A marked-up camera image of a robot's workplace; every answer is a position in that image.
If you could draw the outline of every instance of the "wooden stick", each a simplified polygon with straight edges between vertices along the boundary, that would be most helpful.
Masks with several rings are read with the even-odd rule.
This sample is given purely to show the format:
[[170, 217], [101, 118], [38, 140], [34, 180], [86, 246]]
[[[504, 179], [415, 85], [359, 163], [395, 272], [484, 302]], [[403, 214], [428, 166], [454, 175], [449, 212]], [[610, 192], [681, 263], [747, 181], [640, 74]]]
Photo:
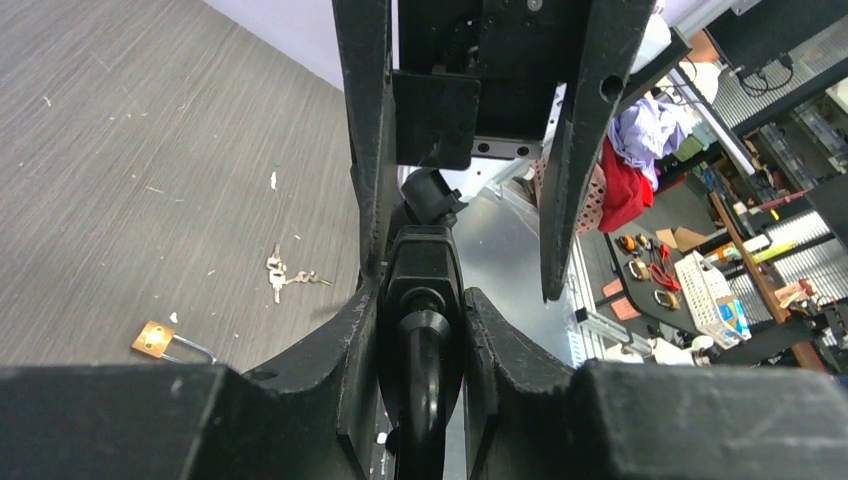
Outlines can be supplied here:
[[[730, 234], [730, 238], [733, 239], [733, 244], [742, 256], [742, 262], [745, 264], [745, 270], [747, 270], [751, 275], [754, 286], [757, 287], [757, 290], [760, 292], [760, 296], [763, 298], [763, 303], [769, 313], [772, 317], [774, 317], [777, 323], [785, 322], [789, 313], [780, 308], [780, 305], [777, 302], [777, 297], [774, 296], [774, 292], [766, 283], [766, 279], [760, 275], [760, 272], [757, 269], [757, 264], [754, 263], [754, 259], [751, 257], [751, 253], [745, 250], [742, 236], [739, 235], [734, 223], [730, 220], [730, 214], [727, 213], [727, 210], [724, 208], [721, 198], [719, 198], [717, 193], [713, 192], [710, 193], [710, 201], [713, 202], [713, 205], [718, 212], [718, 216], [727, 228], [727, 233]], [[821, 359], [813, 349], [813, 346], [810, 345], [810, 342], [802, 342], [793, 346], [792, 353], [795, 354], [795, 358], [798, 360], [798, 365], [801, 365], [801, 367], [820, 372], [827, 372], [824, 368], [824, 364], [821, 362]]]

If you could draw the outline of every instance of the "white plastic basket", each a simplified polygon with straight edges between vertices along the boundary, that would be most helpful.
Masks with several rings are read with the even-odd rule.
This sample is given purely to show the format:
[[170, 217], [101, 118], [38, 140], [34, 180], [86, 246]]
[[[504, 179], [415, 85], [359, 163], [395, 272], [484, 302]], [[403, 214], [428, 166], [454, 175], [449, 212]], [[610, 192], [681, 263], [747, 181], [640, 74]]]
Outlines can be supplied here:
[[674, 270], [686, 305], [692, 312], [695, 328], [727, 350], [739, 344], [745, 336], [722, 318], [716, 299], [732, 295], [732, 291], [721, 272], [701, 268], [703, 259], [698, 252], [692, 252], [675, 263]]

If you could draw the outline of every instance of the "red wire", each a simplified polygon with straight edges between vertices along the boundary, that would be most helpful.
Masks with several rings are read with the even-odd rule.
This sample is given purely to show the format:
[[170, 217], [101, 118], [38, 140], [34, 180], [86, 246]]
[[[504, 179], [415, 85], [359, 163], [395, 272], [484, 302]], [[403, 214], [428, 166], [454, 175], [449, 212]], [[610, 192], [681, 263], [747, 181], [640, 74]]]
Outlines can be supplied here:
[[651, 263], [651, 278], [672, 292], [679, 292], [680, 283], [677, 281], [677, 276], [674, 274], [674, 264], [671, 263], [671, 250], [669, 250], [668, 247], [660, 248], [659, 255], [659, 265]]

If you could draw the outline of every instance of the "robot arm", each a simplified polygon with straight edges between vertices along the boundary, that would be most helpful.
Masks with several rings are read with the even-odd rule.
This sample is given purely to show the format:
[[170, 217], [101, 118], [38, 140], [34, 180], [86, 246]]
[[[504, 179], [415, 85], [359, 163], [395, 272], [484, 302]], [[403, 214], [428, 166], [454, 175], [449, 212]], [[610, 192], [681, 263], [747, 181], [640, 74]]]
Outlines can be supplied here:
[[848, 402], [827, 377], [575, 371], [463, 289], [449, 229], [459, 196], [435, 170], [417, 172], [392, 208], [399, 164], [462, 169], [495, 141], [520, 156], [566, 83], [541, 209], [544, 295], [558, 298], [652, 1], [399, 0], [397, 71], [390, 3], [334, 0], [364, 277], [348, 303], [243, 376], [221, 365], [0, 370], [0, 478], [365, 479], [384, 414], [400, 480], [442, 478], [452, 414], [464, 417], [471, 479], [840, 478]]

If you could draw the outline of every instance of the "bolt hole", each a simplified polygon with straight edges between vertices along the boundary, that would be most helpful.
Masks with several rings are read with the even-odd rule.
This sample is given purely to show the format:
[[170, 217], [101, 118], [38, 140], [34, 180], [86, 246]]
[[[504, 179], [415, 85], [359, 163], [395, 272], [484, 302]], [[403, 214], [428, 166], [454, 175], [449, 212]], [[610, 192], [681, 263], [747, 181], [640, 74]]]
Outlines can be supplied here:
[[610, 75], [601, 82], [601, 96], [608, 103], [614, 102], [621, 95], [622, 90], [624, 90], [624, 81], [616, 75]]

